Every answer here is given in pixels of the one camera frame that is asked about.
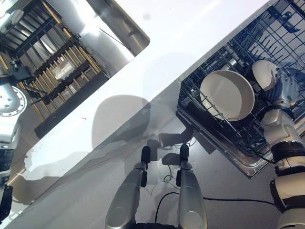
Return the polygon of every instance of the stainless steel panel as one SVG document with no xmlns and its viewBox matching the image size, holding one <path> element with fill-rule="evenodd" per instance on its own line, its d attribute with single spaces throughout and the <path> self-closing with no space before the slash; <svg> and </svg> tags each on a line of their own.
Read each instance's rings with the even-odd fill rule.
<svg viewBox="0 0 305 229">
<path fill-rule="evenodd" d="M 110 73 L 110 76 L 116 74 L 148 44 L 148 39 L 146 43 L 138 41 L 142 45 L 135 48 L 134 45 L 130 46 L 132 42 L 121 39 L 122 34 L 135 31 L 136 26 L 129 20 L 133 26 L 132 30 L 127 31 L 125 27 L 118 27 L 118 18 L 127 16 L 118 8 L 109 11 L 112 7 L 104 1 L 94 4 L 95 11 L 90 5 L 92 2 L 89 4 L 86 0 L 48 0 L 48 3 L 62 16 L 69 30 L 80 36 L 80 41 L 89 54 Z M 101 16 L 96 13 L 105 10 L 108 12 L 107 15 Z M 137 30 L 137 33 L 142 34 L 140 37 L 144 36 L 140 30 Z"/>
</svg>

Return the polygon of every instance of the dishwasher rack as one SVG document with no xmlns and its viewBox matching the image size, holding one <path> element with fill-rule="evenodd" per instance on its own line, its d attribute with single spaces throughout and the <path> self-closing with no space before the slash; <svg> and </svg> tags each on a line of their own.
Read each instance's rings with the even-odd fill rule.
<svg viewBox="0 0 305 229">
<path fill-rule="evenodd" d="M 5 69 L 12 68 L 10 65 L 23 67 L 28 75 L 18 87 L 28 92 L 41 118 L 42 123 L 35 129 L 41 138 L 108 76 L 48 3 L 34 0 L 23 11 L 22 19 L 0 38 L 0 61 Z M 73 69 L 59 80 L 53 70 L 65 62 Z"/>
<path fill-rule="evenodd" d="M 305 2 L 304 0 L 280 0 L 262 13 L 235 37 L 220 48 L 206 62 L 185 78 L 181 84 L 179 107 L 196 117 L 204 125 L 209 125 L 229 142 L 238 147 L 248 157 L 264 157 L 268 150 L 260 120 L 264 110 L 270 105 L 260 96 L 255 96 L 252 112 L 243 120 L 229 122 L 209 98 L 200 91 L 200 85 L 209 73 L 232 70 L 243 75 L 253 86 L 256 94 L 261 88 L 252 74 L 252 64 L 258 60 L 268 60 L 294 75 L 298 86 L 298 100 L 305 99 Z M 210 107 L 202 105 L 207 100 Z M 207 110 L 214 108 L 212 116 Z M 302 121 L 304 106 L 291 109 L 295 122 Z"/>
</svg>

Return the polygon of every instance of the white countertop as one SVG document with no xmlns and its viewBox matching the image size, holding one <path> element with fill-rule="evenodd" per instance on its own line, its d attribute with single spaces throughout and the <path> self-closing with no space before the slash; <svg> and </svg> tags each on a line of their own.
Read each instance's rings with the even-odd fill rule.
<svg viewBox="0 0 305 229">
<path fill-rule="evenodd" d="M 25 171 L 20 176 L 27 181 L 62 177 L 172 82 L 206 60 L 220 41 L 234 35 L 233 30 L 240 30 L 242 24 L 258 16 L 267 2 L 117 0 L 149 37 L 150 44 L 27 152 Z M 129 101 L 126 95 L 141 99 Z M 178 93 L 169 95 L 178 98 Z M 110 103 L 114 96 L 116 103 Z M 36 195 L 55 181 L 46 179 Z M 13 202 L 12 217 L 4 225 L 25 208 Z"/>
</svg>

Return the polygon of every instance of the gray floor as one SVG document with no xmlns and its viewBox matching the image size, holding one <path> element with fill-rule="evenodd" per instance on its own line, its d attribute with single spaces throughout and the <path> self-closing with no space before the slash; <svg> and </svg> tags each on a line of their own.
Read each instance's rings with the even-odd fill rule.
<svg viewBox="0 0 305 229">
<path fill-rule="evenodd" d="M 138 136 L 128 142 L 112 141 L 98 147 L 90 160 L 86 159 L 61 178 L 7 228 L 103 228 L 115 191 L 139 161 L 142 147 L 148 141 L 150 145 L 156 144 L 160 133 L 179 134 L 184 129 L 173 117 L 155 135 Z M 269 182 L 275 177 L 273 166 L 249 180 L 218 151 L 207 153 L 195 138 L 189 144 L 192 145 L 189 162 L 204 196 L 273 201 L 269 192 Z M 164 176 L 170 173 L 166 164 L 176 164 L 176 157 L 169 153 L 179 153 L 179 146 L 159 148 L 152 154 L 147 186 L 141 189 L 137 222 L 153 222 L 161 197 L 167 192 L 178 191 L 174 180 L 163 182 Z M 178 166 L 170 165 L 170 168 L 175 176 Z M 160 207 L 158 222 L 176 225 L 177 205 L 178 195 L 167 196 Z M 205 206 L 210 229 L 271 229 L 275 228 L 279 217 L 276 208 L 267 204 L 205 201 Z"/>
</svg>

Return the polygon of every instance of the circular metal plate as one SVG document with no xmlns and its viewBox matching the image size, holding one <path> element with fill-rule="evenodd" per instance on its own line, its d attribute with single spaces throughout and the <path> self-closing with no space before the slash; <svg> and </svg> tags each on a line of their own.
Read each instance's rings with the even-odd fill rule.
<svg viewBox="0 0 305 229">
<path fill-rule="evenodd" d="M 10 117 L 10 116 L 14 116 L 14 115 L 19 115 L 22 112 L 24 112 L 24 110 L 27 106 L 27 100 L 26 100 L 26 97 L 25 97 L 24 93 L 20 89 L 18 89 L 17 87 L 14 87 L 14 86 L 13 86 L 13 90 L 16 93 L 17 97 L 19 98 L 19 101 L 20 101 L 19 107 L 12 112 L 7 112 L 7 113 L 2 112 L 2 113 L 0 113 L 1 117 Z"/>
</svg>

